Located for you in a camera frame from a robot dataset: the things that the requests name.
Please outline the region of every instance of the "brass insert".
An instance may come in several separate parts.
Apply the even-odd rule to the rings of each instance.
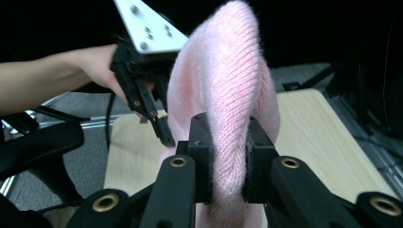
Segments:
[[[370,199],[370,204],[376,210],[389,216],[398,217],[402,214],[402,210],[392,201],[380,197]]]
[[[119,202],[119,197],[116,194],[109,193],[97,198],[92,204],[92,209],[96,212],[105,212],[114,208]]]
[[[173,158],[171,159],[170,164],[174,167],[182,167],[187,164],[187,161],[184,158]]]
[[[287,168],[299,168],[299,162],[293,159],[283,159],[281,163]]]

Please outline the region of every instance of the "floor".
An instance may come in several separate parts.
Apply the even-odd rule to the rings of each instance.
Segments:
[[[272,69],[277,92],[284,91],[283,83],[303,83],[327,66],[326,63],[319,63]],[[326,78],[314,88],[323,92],[331,107],[356,138],[374,166],[403,200],[403,162],[400,159],[403,157],[403,141],[380,133],[373,125],[370,128],[374,134],[368,135],[356,122],[351,106],[341,97],[330,98],[324,91],[331,78],[332,76]],[[108,94],[68,93],[48,104],[72,115],[92,117],[92,121],[84,125],[85,145],[65,155],[67,171],[83,197],[88,197],[103,188],[107,160],[104,121],[108,99]],[[111,113],[111,124],[113,125],[115,118],[128,113],[130,113],[128,107],[121,101],[115,100]],[[41,123],[54,121],[40,115],[37,118]],[[16,177],[9,198],[21,210],[37,210],[60,203],[60,200],[29,172],[24,172]]]

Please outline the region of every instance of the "light wood tabletop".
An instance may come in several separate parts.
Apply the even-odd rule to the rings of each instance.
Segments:
[[[355,202],[364,191],[394,196],[347,128],[314,89],[279,93],[280,155],[305,161],[334,194]],[[163,146],[150,123],[136,115],[120,117],[112,129],[105,188],[130,196],[155,181]]]

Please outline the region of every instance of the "pink knit fabric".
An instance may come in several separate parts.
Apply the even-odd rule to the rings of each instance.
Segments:
[[[260,55],[257,19],[242,1],[219,8],[189,37],[168,87],[168,124],[187,141],[191,118],[207,112],[214,144],[212,202],[198,205],[197,227],[260,227],[262,207],[243,202],[245,144],[254,116],[274,142],[279,130],[276,91]],[[161,161],[175,154],[166,148]]]

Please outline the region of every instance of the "white bracket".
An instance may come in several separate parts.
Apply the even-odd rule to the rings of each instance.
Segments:
[[[141,54],[175,52],[187,37],[141,0],[114,0],[134,47]]]

